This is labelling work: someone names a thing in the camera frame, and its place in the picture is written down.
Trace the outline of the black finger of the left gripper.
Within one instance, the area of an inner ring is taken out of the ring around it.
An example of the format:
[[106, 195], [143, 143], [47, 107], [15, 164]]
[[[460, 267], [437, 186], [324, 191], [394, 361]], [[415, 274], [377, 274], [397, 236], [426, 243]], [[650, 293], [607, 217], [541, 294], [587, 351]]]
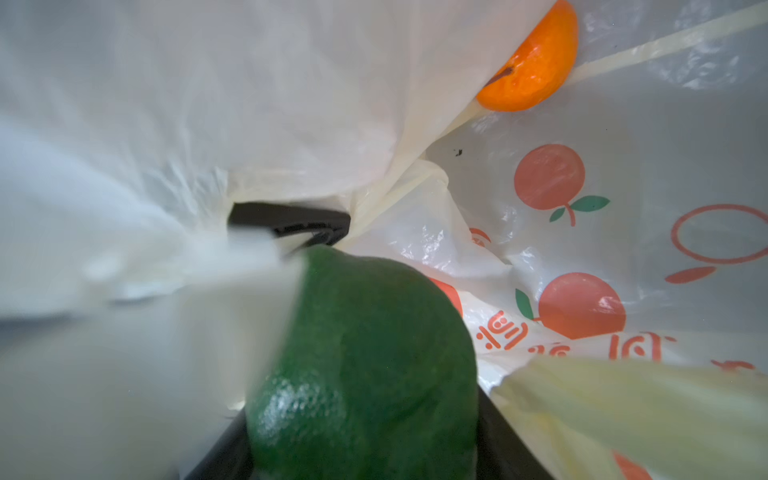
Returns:
[[234, 205], [228, 225], [267, 229], [277, 238], [310, 234], [303, 247], [333, 246], [349, 233], [351, 217], [324, 208], [248, 202]]

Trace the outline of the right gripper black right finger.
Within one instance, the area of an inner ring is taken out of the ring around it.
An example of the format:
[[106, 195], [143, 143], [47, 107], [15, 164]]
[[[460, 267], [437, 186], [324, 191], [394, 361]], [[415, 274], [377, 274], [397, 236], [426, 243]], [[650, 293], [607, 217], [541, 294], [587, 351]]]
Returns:
[[476, 453], [477, 480], [553, 480], [481, 388]]

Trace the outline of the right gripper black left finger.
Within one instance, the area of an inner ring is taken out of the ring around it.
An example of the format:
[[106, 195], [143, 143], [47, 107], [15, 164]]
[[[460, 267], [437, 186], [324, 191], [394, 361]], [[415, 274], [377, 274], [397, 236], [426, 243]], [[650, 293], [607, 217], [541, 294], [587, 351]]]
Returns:
[[184, 475], [186, 480], [248, 480], [255, 468], [245, 411], [241, 410], [203, 458]]

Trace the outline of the translucent yellowish plastic bag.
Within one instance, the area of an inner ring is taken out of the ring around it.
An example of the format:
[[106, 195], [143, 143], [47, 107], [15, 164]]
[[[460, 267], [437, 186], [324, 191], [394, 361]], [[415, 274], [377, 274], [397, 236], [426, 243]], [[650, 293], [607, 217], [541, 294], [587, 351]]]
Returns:
[[568, 1], [483, 108], [555, 2], [3, 2], [2, 477], [185, 479], [327, 246], [264, 202], [435, 283], [553, 479], [765, 478], [767, 5]]

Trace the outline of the large green lime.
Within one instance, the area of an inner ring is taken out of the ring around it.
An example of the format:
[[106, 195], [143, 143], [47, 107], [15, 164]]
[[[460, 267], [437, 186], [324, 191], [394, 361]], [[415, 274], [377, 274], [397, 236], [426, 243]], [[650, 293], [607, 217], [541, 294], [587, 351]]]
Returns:
[[284, 350], [245, 414], [263, 479], [471, 479], [471, 336], [419, 271], [315, 246]]

